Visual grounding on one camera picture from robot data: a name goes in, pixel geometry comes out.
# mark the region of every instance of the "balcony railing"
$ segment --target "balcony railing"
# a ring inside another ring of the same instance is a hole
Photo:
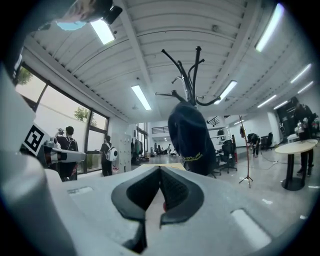
[[[168,126],[152,128],[152,134],[164,134],[168,132],[169,132]]]

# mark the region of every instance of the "yellow embroidery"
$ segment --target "yellow embroidery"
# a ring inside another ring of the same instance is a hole
[[[199,152],[195,157],[193,156],[187,156],[187,157],[183,157],[182,159],[184,159],[187,162],[192,162],[192,161],[197,161],[199,160],[203,155]]]

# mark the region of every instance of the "fluorescent light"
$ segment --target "fluorescent light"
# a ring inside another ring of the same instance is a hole
[[[150,107],[144,93],[142,92],[140,85],[132,86],[131,89],[134,91],[135,95],[138,97],[139,101],[142,103],[145,110],[151,110],[151,107]]]
[[[273,100],[275,97],[277,97],[277,95],[273,95],[271,98],[267,99],[265,102],[261,103],[258,108],[261,108],[263,105],[267,104],[268,102],[270,102],[271,100]]]
[[[311,81],[310,83],[308,83],[305,87],[303,87],[300,91],[298,91],[298,94],[301,93],[302,91],[304,91],[305,89],[307,89],[313,83],[314,83],[314,81]]]
[[[294,79],[291,80],[291,84],[293,84],[299,77],[301,77],[307,70],[309,70],[311,64],[308,64]]]
[[[282,107],[283,105],[286,105],[288,103],[288,101],[286,100],[285,102],[282,102],[281,104],[279,104],[278,106],[275,106],[273,109],[276,110],[280,107]]]
[[[102,19],[91,22],[91,26],[104,45],[115,40],[115,36],[111,32],[110,27]]]
[[[220,100],[216,101],[214,104],[218,105],[227,95],[228,93],[231,92],[231,90],[237,85],[237,81],[232,80],[229,85],[227,86],[227,88],[225,88],[225,90],[223,91],[223,93],[221,93],[220,95]]]
[[[271,20],[263,33],[262,37],[260,38],[258,44],[256,45],[256,50],[258,52],[262,52],[266,44],[268,43],[271,35],[274,33],[282,15],[284,14],[285,8],[278,3],[274,9],[274,12],[272,14]]]
[[[234,123],[234,125],[237,125],[237,124],[239,124],[239,123],[241,123],[241,122],[243,122],[244,120],[241,120],[241,121],[239,121],[239,122],[235,122]]]

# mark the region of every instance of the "black table base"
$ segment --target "black table base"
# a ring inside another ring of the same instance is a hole
[[[286,178],[282,181],[282,187],[289,191],[297,191],[305,186],[306,171],[303,172],[302,178],[293,178],[295,166],[295,155],[288,154],[288,166],[286,169]]]

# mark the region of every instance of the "tree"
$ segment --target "tree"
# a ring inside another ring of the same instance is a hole
[[[88,114],[89,114],[89,110],[82,106],[78,106],[77,110],[74,111],[74,117],[82,122],[85,122],[87,120]],[[90,125],[97,127],[97,121],[93,116],[92,116]]]
[[[30,82],[32,77],[33,75],[27,69],[21,67],[17,77],[17,82],[19,85],[26,85]]]

